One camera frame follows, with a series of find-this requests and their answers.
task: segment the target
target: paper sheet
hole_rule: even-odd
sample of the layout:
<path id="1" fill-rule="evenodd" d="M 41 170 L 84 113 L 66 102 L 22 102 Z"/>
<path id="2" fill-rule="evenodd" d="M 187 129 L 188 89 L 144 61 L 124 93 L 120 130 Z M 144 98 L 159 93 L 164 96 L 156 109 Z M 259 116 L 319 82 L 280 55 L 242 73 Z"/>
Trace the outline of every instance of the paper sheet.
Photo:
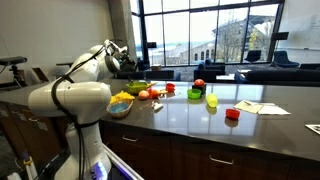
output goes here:
<path id="1" fill-rule="evenodd" d="M 291 114 L 287 111 L 285 111 L 284 109 L 282 109 L 279 106 L 273 105 L 273 106 L 269 106 L 269 105 L 264 105 L 260 111 L 258 112 L 258 114 L 278 114 L 278 115 L 285 115 L 285 114 Z"/>
<path id="2" fill-rule="evenodd" d="M 251 103 L 250 101 L 241 101 L 234 106 L 234 108 L 236 109 L 244 110 L 254 114 L 257 114 L 262 107 L 263 107 L 262 104 L 253 103 L 253 102 Z"/>
<path id="3" fill-rule="evenodd" d="M 320 135 L 320 124 L 306 124 L 305 126 Z"/>
<path id="4" fill-rule="evenodd" d="M 243 100 L 234 106 L 236 109 L 244 110 L 254 114 L 277 114 L 286 115 L 290 114 L 274 103 L 256 103 Z"/>

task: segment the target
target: green object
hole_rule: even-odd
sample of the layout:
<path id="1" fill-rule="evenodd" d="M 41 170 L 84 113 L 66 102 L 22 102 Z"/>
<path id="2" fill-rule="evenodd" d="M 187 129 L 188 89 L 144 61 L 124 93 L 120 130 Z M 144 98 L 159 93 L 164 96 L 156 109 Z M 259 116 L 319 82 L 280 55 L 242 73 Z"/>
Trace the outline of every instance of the green object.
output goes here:
<path id="1" fill-rule="evenodd" d="M 200 89 L 188 89 L 188 98 L 190 99 L 198 99 L 201 97 Z"/>
<path id="2" fill-rule="evenodd" d="M 139 94 L 140 91 L 148 89 L 148 83 L 133 81 L 127 84 L 127 87 L 128 87 L 129 94 Z"/>

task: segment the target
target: countertop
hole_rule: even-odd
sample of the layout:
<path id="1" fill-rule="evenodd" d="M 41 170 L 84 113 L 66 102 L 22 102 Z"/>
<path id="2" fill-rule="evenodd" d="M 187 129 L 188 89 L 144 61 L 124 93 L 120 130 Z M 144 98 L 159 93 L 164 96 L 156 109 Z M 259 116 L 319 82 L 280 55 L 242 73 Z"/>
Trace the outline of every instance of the countertop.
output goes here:
<path id="1" fill-rule="evenodd" d="M 126 80 L 106 79 L 112 94 L 126 90 Z M 158 81 L 153 88 L 164 89 L 167 81 Z M 206 94 L 215 93 L 217 108 L 209 108 L 205 95 L 187 98 L 192 82 L 171 82 L 174 93 L 155 99 L 164 107 L 155 112 L 153 100 L 134 100 L 131 112 L 123 119 L 106 114 L 101 119 L 150 130 L 164 131 L 199 139 L 221 142 L 272 153 L 320 161 L 320 136 L 305 124 L 320 123 L 320 88 L 208 83 Z M 0 93 L 0 101 L 27 105 L 33 89 L 47 83 Z M 225 118 L 225 110 L 241 100 L 275 103 L 291 115 L 257 115 L 240 111 L 238 121 Z"/>

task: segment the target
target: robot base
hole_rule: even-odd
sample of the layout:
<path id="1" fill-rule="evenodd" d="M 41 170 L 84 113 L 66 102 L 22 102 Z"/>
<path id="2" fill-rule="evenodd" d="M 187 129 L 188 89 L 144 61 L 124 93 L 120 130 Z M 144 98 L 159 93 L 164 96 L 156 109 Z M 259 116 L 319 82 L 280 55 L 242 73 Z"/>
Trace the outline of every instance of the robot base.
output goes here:
<path id="1" fill-rule="evenodd" d="M 111 162 L 101 141 L 98 123 L 81 129 L 85 145 L 84 179 L 107 179 L 111 169 Z M 66 132 L 70 148 L 70 156 L 55 175 L 57 180 L 79 179 L 79 138 L 74 125 L 71 124 Z"/>
<path id="2" fill-rule="evenodd" d="M 93 180 L 93 179 L 107 179 L 108 174 L 111 169 L 111 163 L 107 158 L 95 163 L 90 168 L 85 168 L 84 180 Z M 79 161 L 78 157 L 70 155 L 67 161 L 60 167 L 59 171 L 55 175 L 56 180 L 78 180 L 79 178 Z"/>

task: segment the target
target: sofa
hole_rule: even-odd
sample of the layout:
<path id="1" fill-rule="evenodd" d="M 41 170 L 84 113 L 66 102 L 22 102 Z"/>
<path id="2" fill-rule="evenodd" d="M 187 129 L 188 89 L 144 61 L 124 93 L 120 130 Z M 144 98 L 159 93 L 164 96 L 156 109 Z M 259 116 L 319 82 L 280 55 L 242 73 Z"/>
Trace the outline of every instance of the sofa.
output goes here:
<path id="1" fill-rule="evenodd" d="M 225 75 L 225 63 L 212 63 L 210 59 L 199 63 L 193 72 L 193 79 L 203 79 L 206 82 L 215 82 L 217 75 Z"/>
<path id="2" fill-rule="evenodd" d="M 158 81 L 181 81 L 181 73 L 174 70 L 161 71 L 136 71 L 119 72 L 114 75 L 115 79 L 134 79 L 134 80 L 158 80 Z"/>
<path id="3" fill-rule="evenodd" d="M 238 84 L 320 87 L 320 70 L 252 70 L 246 75 L 235 73 Z"/>

